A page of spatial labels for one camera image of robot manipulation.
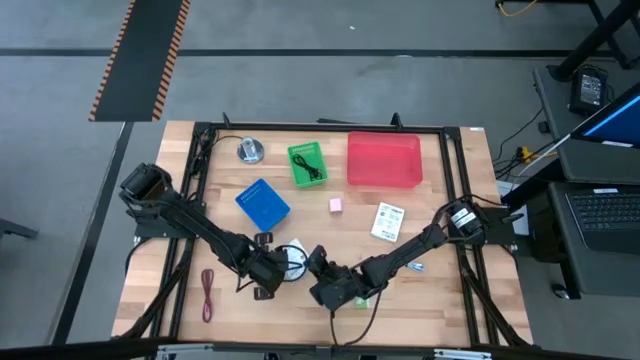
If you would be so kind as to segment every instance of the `pink cube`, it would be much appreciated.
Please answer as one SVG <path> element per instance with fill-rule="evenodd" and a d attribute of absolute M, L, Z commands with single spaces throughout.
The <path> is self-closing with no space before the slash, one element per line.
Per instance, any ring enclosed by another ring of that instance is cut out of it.
<path fill-rule="evenodd" d="M 342 212 L 342 199 L 335 198 L 335 199 L 329 200 L 329 211 L 331 213 Z"/>

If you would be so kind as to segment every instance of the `white cable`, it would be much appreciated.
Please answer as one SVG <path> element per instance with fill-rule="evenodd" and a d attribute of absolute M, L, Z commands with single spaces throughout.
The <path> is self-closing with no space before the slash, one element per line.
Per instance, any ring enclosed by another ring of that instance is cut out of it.
<path fill-rule="evenodd" d="M 563 137 L 560 141 L 555 143 L 555 145 L 550 147 L 549 150 L 545 151 L 544 154 L 540 155 L 531 164 L 527 165 L 524 169 L 522 169 L 522 171 L 518 173 L 518 176 L 521 176 L 522 174 L 524 174 L 524 172 L 527 171 L 530 167 L 532 167 L 533 164 L 537 163 L 538 161 L 542 160 L 545 156 L 549 155 L 553 150 L 557 149 L 558 146 L 562 145 L 563 142 L 569 140 L 570 137 L 571 137 L 571 133 L 565 135 L 565 137 Z"/>

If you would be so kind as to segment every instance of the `wooden tabletop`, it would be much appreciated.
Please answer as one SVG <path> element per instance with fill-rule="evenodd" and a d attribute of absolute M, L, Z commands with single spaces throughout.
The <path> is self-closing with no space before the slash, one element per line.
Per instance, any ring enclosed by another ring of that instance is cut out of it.
<path fill-rule="evenodd" d="M 182 181 L 193 122 L 168 122 L 157 164 Z M 472 192 L 492 200 L 498 194 L 485 133 L 462 128 Z M 275 244 L 298 238 L 308 252 L 323 245 L 328 260 L 354 265 L 369 256 L 392 251 L 418 234 L 435 210 L 447 202 L 438 137 L 418 135 L 421 140 L 423 177 L 413 189 L 352 186 L 346 181 L 347 133 L 291 131 L 221 131 L 220 136 L 253 136 L 265 145 L 265 158 L 257 165 L 238 161 L 238 140 L 223 139 L 213 149 L 205 202 L 207 216 L 221 228 L 252 237 L 260 230 L 235 203 L 235 197 L 259 178 L 264 178 L 291 207 L 289 215 L 272 230 Z M 299 189 L 292 180 L 287 147 L 318 141 L 328 169 L 323 185 Z M 461 195 L 455 150 L 449 144 L 457 194 Z M 331 215 L 329 199 L 343 199 L 343 213 Z M 383 201 L 406 210 L 397 244 L 370 235 L 378 204 Z M 113 334 L 126 331 L 142 314 L 158 290 L 167 251 L 166 239 L 142 246 L 131 260 Z M 513 259 L 502 248 L 484 247 L 491 295 L 516 331 L 531 341 L 529 322 Z M 455 250 L 445 245 L 416 259 L 423 273 L 401 269 L 382 293 L 380 308 L 368 335 L 360 342 L 388 346 L 469 346 L 466 316 Z M 200 273 L 215 271 L 212 290 L 213 318 L 201 320 L 204 293 Z M 196 241 L 185 297 L 179 338 L 191 341 L 235 341 L 251 343 L 329 344 L 329 312 L 309 294 L 316 280 L 308 273 L 294 283 L 283 283 L 275 299 L 255 301 L 251 287 L 235 293 L 236 276 L 217 261 L 209 246 Z M 481 338 L 486 341 L 480 303 L 475 300 Z M 162 334 L 168 333 L 173 299 L 165 310 Z M 355 339 L 364 330 L 371 309 L 346 304 L 336 312 L 339 343 Z"/>

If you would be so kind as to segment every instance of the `gray carpet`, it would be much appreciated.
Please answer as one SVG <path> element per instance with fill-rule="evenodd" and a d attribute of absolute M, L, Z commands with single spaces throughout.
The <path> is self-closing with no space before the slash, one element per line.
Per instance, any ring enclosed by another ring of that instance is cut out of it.
<path fill-rule="evenodd" d="M 0 47 L 111 47 L 127 3 L 5 0 Z M 588 8 L 579 5 L 536 5 L 526 15 L 506 19 L 493 0 L 193 1 L 182 45 L 569 49 L 594 24 Z M 620 40 L 625 50 L 637 47 L 638 39 L 627 33 Z M 483 126 L 495 156 L 501 140 L 539 109 L 531 71 L 549 62 L 554 61 L 180 58 L 163 121 L 218 120 L 226 111 L 237 121 L 326 117 L 387 123 L 397 111 L 407 124 Z M 8 236 L 0 244 L 0 347 L 48 341 L 120 129 L 120 124 L 86 121 L 105 64 L 106 58 L 0 57 L 0 217 L 41 231 L 34 241 Z M 163 124 L 135 125 L 121 174 L 155 159 Z M 504 152 L 548 141 L 531 127 Z M 70 341 L 108 338 L 133 227 L 114 199 Z M 547 290 L 557 269 L 525 259 L 520 274 L 537 344 L 637 357 L 638 299 L 585 296 L 562 302 Z"/>

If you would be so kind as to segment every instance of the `blue plastic box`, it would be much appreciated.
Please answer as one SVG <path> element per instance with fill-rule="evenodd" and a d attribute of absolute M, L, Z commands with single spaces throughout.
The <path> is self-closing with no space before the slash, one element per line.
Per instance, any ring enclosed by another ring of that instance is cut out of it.
<path fill-rule="evenodd" d="M 236 197 L 236 202 L 262 232 L 268 232 L 291 210 L 264 179 Z"/>

